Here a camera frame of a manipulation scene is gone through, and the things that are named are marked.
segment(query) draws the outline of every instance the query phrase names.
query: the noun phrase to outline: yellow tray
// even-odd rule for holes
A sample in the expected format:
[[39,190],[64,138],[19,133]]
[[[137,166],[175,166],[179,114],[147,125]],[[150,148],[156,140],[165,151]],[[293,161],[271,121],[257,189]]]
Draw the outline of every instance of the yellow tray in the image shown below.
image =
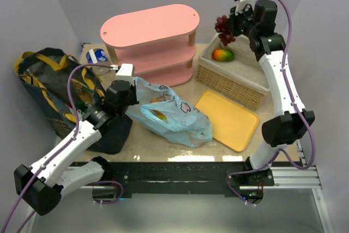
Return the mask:
[[211,90],[201,94],[195,107],[211,120],[213,138],[235,151],[245,150],[258,125],[257,114]]

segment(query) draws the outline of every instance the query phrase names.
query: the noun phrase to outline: grapes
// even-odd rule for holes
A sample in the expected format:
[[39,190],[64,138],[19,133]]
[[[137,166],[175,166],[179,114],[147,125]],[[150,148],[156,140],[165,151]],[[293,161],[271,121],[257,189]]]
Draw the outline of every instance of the grapes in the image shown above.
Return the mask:
[[214,25],[214,29],[216,30],[216,32],[220,33],[218,35],[219,39],[225,46],[235,41],[235,37],[233,36],[232,32],[227,26],[227,21],[227,16],[223,15],[222,17],[217,17],[216,24]]

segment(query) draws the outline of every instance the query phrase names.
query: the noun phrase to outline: pink wooden shelf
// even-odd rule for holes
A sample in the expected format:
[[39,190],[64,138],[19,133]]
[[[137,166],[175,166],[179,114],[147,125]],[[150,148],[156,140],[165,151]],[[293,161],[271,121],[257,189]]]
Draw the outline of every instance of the pink wooden shelf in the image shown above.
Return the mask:
[[130,63],[136,75],[186,63],[195,56],[196,46],[188,45],[188,36],[132,49],[116,50],[118,65]]
[[155,84],[168,85],[170,87],[188,82],[194,73],[194,68],[187,68],[186,64],[158,70],[139,75],[139,77]]
[[114,16],[102,25],[100,36],[110,47],[128,49],[194,33],[199,21],[187,5],[166,5]]
[[114,16],[100,35],[113,64],[133,64],[149,82],[175,86],[192,77],[199,21],[187,5],[166,5]]

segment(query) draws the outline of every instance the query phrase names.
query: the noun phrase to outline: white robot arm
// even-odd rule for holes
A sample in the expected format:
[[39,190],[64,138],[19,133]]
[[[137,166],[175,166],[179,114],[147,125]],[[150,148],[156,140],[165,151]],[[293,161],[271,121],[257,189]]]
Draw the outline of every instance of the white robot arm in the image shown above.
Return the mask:
[[274,102],[275,117],[263,124],[264,141],[248,160],[252,170],[263,170],[270,167],[271,164],[266,163],[280,149],[305,134],[306,126],[299,114],[303,115],[309,126],[314,122],[315,115],[312,111],[306,111],[298,96],[288,67],[287,54],[284,53],[287,52],[287,46],[282,35],[274,32],[277,4],[270,0],[235,1],[237,5],[230,10],[226,23],[229,34],[249,38],[250,48],[267,77]]
[[[55,208],[63,196],[92,182],[99,181],[109,168],[101,157],[86,165],[67,170],[74,159],[109,131],[114,121],[122,117],[128,106],[138,104],[133,79],[134,66],[113,65],[116,80],[107,89],[104,101],[93,105],[76,127],[51,152],[30,167],[20,165],[14,172],[16,191],[21,194],[28,181],[38,174],[23,195],[23,199],[39,214],[45,215]],[[49,163],[48,159],[57,154]]]

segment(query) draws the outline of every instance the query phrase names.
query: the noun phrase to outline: white plastic bag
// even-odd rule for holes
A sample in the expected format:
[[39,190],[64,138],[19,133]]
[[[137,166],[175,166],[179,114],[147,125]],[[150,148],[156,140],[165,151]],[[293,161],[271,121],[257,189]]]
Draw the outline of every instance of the white plastic bag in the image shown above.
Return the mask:
[[168,141],[189,147],[212,140],[212,124],[208,117],[184,101],[169,86],[149,83],[135,77],[140,104],[130,106],[127,114]]

